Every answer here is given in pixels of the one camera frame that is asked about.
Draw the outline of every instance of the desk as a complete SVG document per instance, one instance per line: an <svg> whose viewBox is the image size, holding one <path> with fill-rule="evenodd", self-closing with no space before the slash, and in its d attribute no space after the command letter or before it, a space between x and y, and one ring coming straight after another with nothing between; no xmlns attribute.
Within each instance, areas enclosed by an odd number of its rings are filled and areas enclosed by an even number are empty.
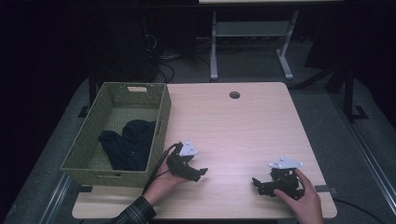
<svg viewBox="0 0 396 224"><path fill-rule="evenodd" d="M208 168L197 182L182 184L155 207L162 219L287 218L278 198L259 195L251 177L271 181L268 164L283 155L302 161L315 186L326 185L304 127L283 83L168 85L172 99L164 149L190 139L199 154L190 166ZM230 92L240 93L238 99ZM73 216L117 216L142 189L99 187L78 195ZM320 194L323 216L335 217L329 192Z"/></svg>

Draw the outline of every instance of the basket handle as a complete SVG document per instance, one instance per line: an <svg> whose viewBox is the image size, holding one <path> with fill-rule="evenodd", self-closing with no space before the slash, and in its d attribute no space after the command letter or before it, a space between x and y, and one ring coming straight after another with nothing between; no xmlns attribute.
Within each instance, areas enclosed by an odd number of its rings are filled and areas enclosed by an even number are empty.
<svg viewBox="0 0 396 224"><path fill-rule="evenodd" d="M97 175L98 178L122 179L121 175Z"/></svg>
<svg viewBox="0 0 396 224"><path fill-rule="evenodd" d="M147 87L139 87L139 86L132 86L132 87L127 87L128 91L132 92L148 92Z"/></svg>

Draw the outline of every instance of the white bracket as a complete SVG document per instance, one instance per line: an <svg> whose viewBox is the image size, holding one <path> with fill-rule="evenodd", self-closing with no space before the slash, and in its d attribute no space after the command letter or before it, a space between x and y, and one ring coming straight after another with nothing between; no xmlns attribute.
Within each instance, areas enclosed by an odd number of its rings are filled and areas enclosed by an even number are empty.
<svg viewBox="0 0 396 224"><path fill-rule="evenodd" d="M184 143L183 147L181 148L179 155L183 157L183 156L195 156L196 154L198 154L198 151L195 149L190 139L187 139L187 141Z"/></svg>
<svg viewBox="0 0 396 224"><path fill-rule="evenodd" d="M276 169L289 169L302 167L303 163L300 161L294 161L289 158L280 156L279 159L273 163L270 163L270 167Z"/></svg>

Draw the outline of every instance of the grommet hole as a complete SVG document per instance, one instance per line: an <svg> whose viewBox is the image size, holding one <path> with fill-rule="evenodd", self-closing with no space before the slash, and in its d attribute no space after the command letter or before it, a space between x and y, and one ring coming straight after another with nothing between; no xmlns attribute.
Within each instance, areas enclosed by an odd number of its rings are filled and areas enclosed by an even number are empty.
<svg viewBox="0 0 396 224"><path fill-rule="evenodd" d="M232 91L230 92L230 97L233 99L238 99L239 97L241 97L241 94L237 91Z"/></svg>

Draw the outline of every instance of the person's arm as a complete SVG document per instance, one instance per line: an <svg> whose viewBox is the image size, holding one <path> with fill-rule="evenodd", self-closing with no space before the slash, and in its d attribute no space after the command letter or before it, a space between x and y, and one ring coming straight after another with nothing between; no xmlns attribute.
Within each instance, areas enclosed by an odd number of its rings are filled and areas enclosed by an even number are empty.
<svg viewBox="0 0 396 224"><path fill-rule="evenodd" d="M157 172L157 177L149 185L148 190L131 205L114 218L112 224L147 224L156 213L154 205L163 197L170 193L177 185L188 180L179 176L174 176L169 172L166 159L163 161Z"/></svg>
<svg viewBox="0 0 396 224"><path fill-rule="evenodd" d="M290 207L300 224L323 224L318 193L311 181L299 169L296 169L296 174L304 185L304 196L300 200L295 201L279 189L275 189L274 194Z"/></svg>

